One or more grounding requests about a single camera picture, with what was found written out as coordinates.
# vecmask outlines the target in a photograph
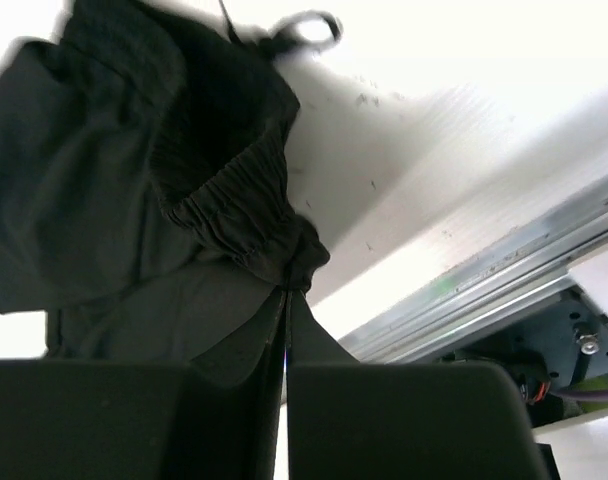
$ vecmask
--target black fabric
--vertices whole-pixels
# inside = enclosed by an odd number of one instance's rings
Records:
[[[47,309],[52,354],[184,358],[273,286],[309,289],[329,254],[286,197],[298,109],[199,22],[77,0],[58,44],[25,41],[0,76],[0,312]]]

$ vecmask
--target purple cable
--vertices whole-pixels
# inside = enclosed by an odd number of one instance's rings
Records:
[[[566,398],[568,400],[575,400],[576,402],[608,402],[608,390],[591,390],[591,391],[577,391],[577,390],[551,390],[548,392],[550,395],[556,397]]]

